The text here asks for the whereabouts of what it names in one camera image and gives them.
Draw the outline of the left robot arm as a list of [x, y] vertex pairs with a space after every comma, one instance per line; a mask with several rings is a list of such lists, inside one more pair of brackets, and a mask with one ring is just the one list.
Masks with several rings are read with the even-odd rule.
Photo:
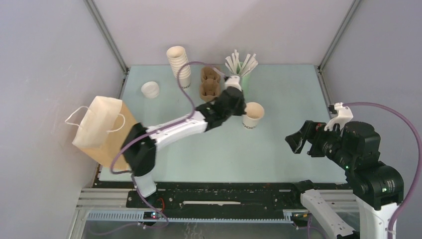
[[211, 102], [197, 106], [192, 115], [169, 121], [162, 126], [144, 127], [142, 123], [135, 124], [121, 149], [133, 182], [139, 190], [138, 201], [148, 208], [157, 202], [152, 171], [159, 150], [190, 135], [219, 127], [231, 116], [243, 115], [245, 108], [243, 91], [228, 87]]

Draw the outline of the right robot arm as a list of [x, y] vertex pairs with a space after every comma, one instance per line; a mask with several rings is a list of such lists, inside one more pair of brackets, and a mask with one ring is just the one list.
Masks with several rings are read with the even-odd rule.
[[345, 223], [309, 180], [295, 184], [296, 191], [289, 195], [292, 206], [308, 209], [331, 239], [394, 236], [392, 215], [404, 199], [404, 181], [395, 168], [379, 160], [381, 138], [372, 125], [350, 121], [325, 130], [324, 123], [308, 120], [285, 141], [295, 154], [309, 142], [309, 156], [326, 157], [344, 170], [358, 204], [360, 227], [356, 230]]

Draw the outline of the stack of white paper cups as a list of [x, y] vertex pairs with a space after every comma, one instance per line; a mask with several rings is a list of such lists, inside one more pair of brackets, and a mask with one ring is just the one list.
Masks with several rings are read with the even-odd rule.
[[175, 77], [179, 77], [179, 82], [182, 88], [185, 90], [191, 85], [191, 69], [190, 66], [182, 68], [182, 66], [188, 63], [188, 57], [186, 50], [183, 46], [170, 47], [166, 52], [169, 64], [172, 68]]

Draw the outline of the single white paper cup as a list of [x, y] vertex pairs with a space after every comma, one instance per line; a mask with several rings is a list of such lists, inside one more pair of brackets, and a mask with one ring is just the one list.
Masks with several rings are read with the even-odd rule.
[[257, 102], [248, 102], [246, 104], [245, 114], [242, 118], [242, 125], [246, 129], [254, 129], [264, 115], [265, 110], [261, 104]]

